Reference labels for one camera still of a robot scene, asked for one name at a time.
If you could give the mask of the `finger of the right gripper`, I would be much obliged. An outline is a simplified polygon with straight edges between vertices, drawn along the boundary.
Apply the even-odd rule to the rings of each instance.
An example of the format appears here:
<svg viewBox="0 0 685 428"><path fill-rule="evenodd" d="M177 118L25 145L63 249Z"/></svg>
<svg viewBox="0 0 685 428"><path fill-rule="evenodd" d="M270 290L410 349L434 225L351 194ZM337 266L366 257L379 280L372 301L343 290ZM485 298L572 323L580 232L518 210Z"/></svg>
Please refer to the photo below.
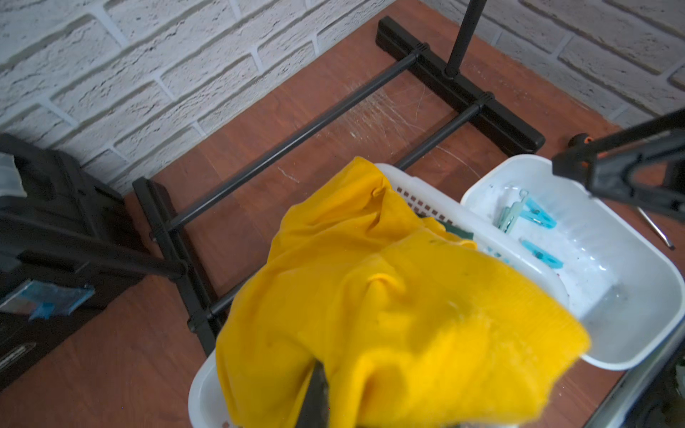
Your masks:
<svg viewBox="0 0 685 428"><path fill-rule="evenodd" d="M571 141L552 173L591 195L684 221L684 110L615 134Z"/></svg>

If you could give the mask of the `yellow t-shirt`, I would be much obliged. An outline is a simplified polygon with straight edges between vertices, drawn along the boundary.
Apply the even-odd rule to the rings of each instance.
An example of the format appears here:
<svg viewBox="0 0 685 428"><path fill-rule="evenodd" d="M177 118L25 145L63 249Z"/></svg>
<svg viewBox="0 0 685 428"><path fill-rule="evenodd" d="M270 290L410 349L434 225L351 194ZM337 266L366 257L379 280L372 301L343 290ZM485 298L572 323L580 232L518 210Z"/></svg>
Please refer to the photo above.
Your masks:
<svg viewBox="0 0 685 428"><path fill-rule="evenodd" d="M356 158L285 214L216 360L242 427L295 426L317 364L332 427L448 427L536 420L588 349L538 285Z"/></svg>

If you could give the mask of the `white perforated laundry basket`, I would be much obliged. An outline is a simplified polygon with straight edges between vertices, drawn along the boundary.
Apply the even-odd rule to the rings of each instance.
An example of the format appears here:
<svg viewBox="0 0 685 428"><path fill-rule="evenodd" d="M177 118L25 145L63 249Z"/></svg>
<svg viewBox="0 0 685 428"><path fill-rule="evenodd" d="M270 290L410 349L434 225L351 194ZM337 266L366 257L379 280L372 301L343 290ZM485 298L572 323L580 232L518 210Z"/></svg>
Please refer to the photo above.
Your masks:
<svg viewBox="0 0 685 428"><path fill-rule="evenodd" d="M569 307L567 289L558 275L524 249L512 235L501 232L492 222L471 212L465 205L454 201L423 180L389 164L378 163L376 167L415 213L472 233L479 251L510 265L565 308ZM219 385L214 354L205 360L192 382L188 413L194 427L234 425Z"/></svg>

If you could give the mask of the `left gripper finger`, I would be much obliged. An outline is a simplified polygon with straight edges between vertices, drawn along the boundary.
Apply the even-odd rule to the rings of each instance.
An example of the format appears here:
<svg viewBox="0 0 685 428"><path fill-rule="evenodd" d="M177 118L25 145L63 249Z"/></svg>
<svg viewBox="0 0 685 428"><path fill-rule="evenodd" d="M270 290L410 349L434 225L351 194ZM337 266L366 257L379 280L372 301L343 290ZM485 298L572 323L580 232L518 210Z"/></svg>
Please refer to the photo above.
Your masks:
<svg viewBox="0 0 685 428"><path fill-rule="evenodd" d="M328 428L328 381L321 362L317 362L301 406L296 428Z"/></svg>

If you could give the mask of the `green t-shirt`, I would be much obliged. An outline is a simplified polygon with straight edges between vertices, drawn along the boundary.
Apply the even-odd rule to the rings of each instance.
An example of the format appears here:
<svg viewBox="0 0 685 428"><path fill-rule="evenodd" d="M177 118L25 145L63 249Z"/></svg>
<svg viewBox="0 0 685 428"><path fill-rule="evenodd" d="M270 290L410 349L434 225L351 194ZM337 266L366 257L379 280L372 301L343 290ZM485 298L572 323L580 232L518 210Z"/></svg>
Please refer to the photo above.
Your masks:
<svg viewBox="0 0 685 428"><path fill-rule="evenodd" d="M474 238L474 234L472 232L468 232L466 230L463 230L461 228L458 228L457 226L454 226L453 224L449 222L442 222L440 221L440 224L443 225L445 230L452 234L458 236L460 239L463 240L472 240Z"/></svg>

